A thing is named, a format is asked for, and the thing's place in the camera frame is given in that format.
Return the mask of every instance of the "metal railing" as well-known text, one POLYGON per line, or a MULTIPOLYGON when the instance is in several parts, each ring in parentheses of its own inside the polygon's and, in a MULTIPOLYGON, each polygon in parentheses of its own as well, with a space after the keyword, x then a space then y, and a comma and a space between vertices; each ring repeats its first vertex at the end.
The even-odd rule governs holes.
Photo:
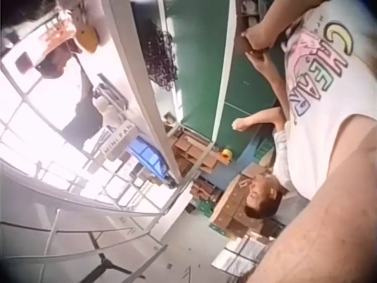
MULTIPOLYGON (((20 108, 22 103, 25 103, 28 106, 30 106, 30 108, 35 112, 35 114, 39 118, 41 118, 51 129, 53 129, 53 131, 55 131, 61 136, 61 131, 58 128, 56 128, 38 109, 36 109, 36 107, 33 106, 33 104, 30 102, 28 98, 28 94, 41 80, 38 80, 35 83, 35 85, 32 86, 32 89, 28 90, 27 93, 25 93, 17 85, 17 83, 12 78, 12 76, 10 75, 10 73, 8 72, 8 70, 6 69, 3 63, 1 63, 1 70, 5 74, 6 78, 9 80, 13 88, 21 97, 21 102, 19 106, 16 108, 12 117, 9 119, 9 121, 5 123, 0 120, 1 124, 3 124, 5 127, 4 132, 6 130, 10 130, 12 131, 14 135, 17 136, 17 134, 9 127, 9 123, 13 119, 16 111, 20 108)), ((172 131, 168 134, 168 136, 171 136, 172 134, 174 134, 174 132, 178 130, 179 128, 180 128, 180 125, 179 124, 176 125, 172 129, 172 131)), ((37 171, 35 172, 34 177, 30 177, 25 174, 22 174, 19 170, 14 169, 12 166, 9 166, 3 160, 0 160, 2 163, 2 175, 7 177, 10 180, 13 180, 14 182, 17 182, 23 185, 23 186, 17 186, 17 189, 15 189, 15 190, 19 190, 18 192, 19 195, 27 196, 30 202, 40 203, 45 206, 52 206, 52 207, 58 208, 51 229, 44 230, 44 232, 49 233, 49 237, 46 242, 43 255, 10 256, 6 258, 2 258, 1 261, 5 264, 15 264, 15 263, 41 264, 42 266, 39 273, 39 282, 42 282, 44 279, 44 269, 45 269, 44 265, 45 264, 50 264, 53 262, 70 261, 73 259, 83 259, 89 256, 99 254, 104 251, 109 251, 124 243, 128 243, 136 239, 140 239, 142 237, 147 236, 151 238, 154 242, 158 243, 161 246, 161 248, 148 261, 146 261, 142 266, 140 266, 138 270, 136 270, 125 281, 123 281, 124 283, 134 282, 134 280, 136 280, 166 250, 167 245, 162 245, 158 240, 156 240, 156 238, 154 238, 151 235, 151 230, 157 224, 157 222, 161 219, 161 217, 163 217, 167 212, 169 212, 169 210, 175 204, 175 202, 177 201, 179 196, 182 194, 182 192, 188 187, 193 177, 195 177, 195 175, 197 174, 198 169, 200 165, 202 164, 204 158, 207 156, 207 154, 210 152, 213 146, 214 146, 213 142, 210 142, 208 144, 206 150, 203 152, 200 158, 196 161, 196 163, 193 165, 190 171, 186 174, 185 178, 182 180, 182 182, 180 182, 178 187, 175 189, 175 192, 170 196, 169 200, 166 202, 166 204, 162 208, 156 205, 153 202, 153 200, 149 199, 147 195, 145 195, 141 191, 141 188, 139 186, 136 186, 134 184, 135 182, 134 179, 127 180, 124 178, 124 176, 121 176, 120 174, 112 170, 109 170, 109 168, 106 168, 103 163, 98 162, 98 160, 96 160, 95 153, 87 153, 83 150, 81 151, 81 153, 88 159, 83 165, 82 169, 83 170, 85 170, 85 168, 88 169, 88 166, 90 164, 95 164, 97 169, 94 170, 93 172, 90 172, 91 174, 94 174, 99 168, 105 169, 106 171, 111 173, 111 178, 108 180, 105 186, 101 187, 102 193, 111 200, 111 204, 101 203, 97 200, 92 200, 92 199, 77 195, 78 191, 83 190, 85 188, 86 184, 88 183, 88 180, 86 180, 85 177, 78 175, 77 172, 73 172, 70 168, 65 168, 65 169, 67 169, 68 171, 71 171, 71 173, 75 174, 76 177, 74 178, 74 180, 67 181, 70 184, 67 190, 59 190, 47 183, 40 181, 38 179, 39 173, 42 170, 44 170, 44 173, 41 175, 43 177, 46 174, 46 172, 49 172, 49 169, 55 162, 50 162, 45 167, 42 165, 41 162, 38 162, 38 164, 36 164, 37 171), (131 204, 132 199, 135 197, 136 193, 130 199, 130 201, 127 203, 126 206, 120 206, 119 205, 120 197, 116 199, 112 198, 105 189, 106 186, 115 177, 121 179, 125 183, 123 192, 120 194, 120 196, 124 195, 127 192, 127 190, 129 190, 130 187, 134 187, 136 189, 136 193, 139 193, 141 198, 145 199, 148 203, 150 203, 157 210, 157 212, 156 213, 135 212, 132 210, 128 210, 128 208, 130 208, 129 205, 131 204), (106 233, 109 231, 124 231, 124 230, 130 229, 129 227, 124 227, 120 229, 100 230, 100 231, 61 231, 61 230, 58 230, 58 227, 57 227, 61 210, 70 210, 70 211, 85 212, 85 213, 99 213, 101 215, 116 216, 116 217, 128 217, 142 230, 142 232, 138 233, 136 236, 133 236, 132 238, 127 239, 125 241, 115 243, 113 245, 106 246, 100 249, 95 249, 93 251, 79 252, 76 254, 69 254, 69 255, 49 255, 50 249, 51 249, 51 242, 54 236, 58 233, 89 233, 89 232, 106 233), (151 222, 145 229, 142 228, 141 225, 134 219, 135 217, 140 217, 140 216, 153 217, 153 219, 151 220, 151 222)), ((13 226, 20 229, 29 229, 29 230, 37 229, 33 227, 17 225, 14 223, 0 222, 0 224, 13 226)))

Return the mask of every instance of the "graphic print on t-shirt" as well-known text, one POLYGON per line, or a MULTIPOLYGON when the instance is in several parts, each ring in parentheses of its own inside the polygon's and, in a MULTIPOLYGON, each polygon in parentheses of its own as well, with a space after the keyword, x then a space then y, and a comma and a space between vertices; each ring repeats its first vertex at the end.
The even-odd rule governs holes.
MULTIPOLYGON (((317 27, 324 25, 320 17, 317 27)), ((323 34, 305 27, 286 54, 287 93, 294 122, 309 111, 329 91, 333 82, 348 68, 347 57, 353 52, 353 39, 340 22, 328 22, 323 34), (334 43, 342 43, 335 49, 334 43)))

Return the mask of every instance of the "white shelf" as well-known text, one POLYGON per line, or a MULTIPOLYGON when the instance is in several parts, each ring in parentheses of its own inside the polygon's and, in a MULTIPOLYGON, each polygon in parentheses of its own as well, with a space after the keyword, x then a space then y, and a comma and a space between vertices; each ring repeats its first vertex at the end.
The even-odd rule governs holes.
POLYGON ((103 73, 130 102, 126 117, 141 136, 159 149, 173 178, 182 177, 158 111, 155 93, 148 78, 130 2, 124 0, 87 1, 88 20, 103 41, 97 51, 82 54, 80 60, 94 85, 103 73))

